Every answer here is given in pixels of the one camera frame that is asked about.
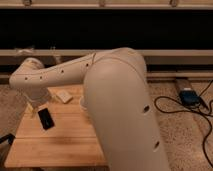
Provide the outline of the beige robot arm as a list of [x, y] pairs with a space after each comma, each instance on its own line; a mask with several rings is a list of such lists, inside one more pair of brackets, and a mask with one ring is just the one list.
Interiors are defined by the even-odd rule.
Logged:
[[110, 171], [171, 171], [147, 83], [144, 57], [132, 48], [88, 54], [46, 68], [27, 58], [10, 76], [32, 106], [50, 99], [50, 87], [81, 84]]

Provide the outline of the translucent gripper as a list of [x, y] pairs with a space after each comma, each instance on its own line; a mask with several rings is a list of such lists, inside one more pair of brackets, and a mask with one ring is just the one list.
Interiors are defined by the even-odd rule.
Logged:
[[40, 106], [46, 104], [52, 98], [47, 88], [24, 89], [22, 93], [27, 99], [32, 117], [37, 114]]

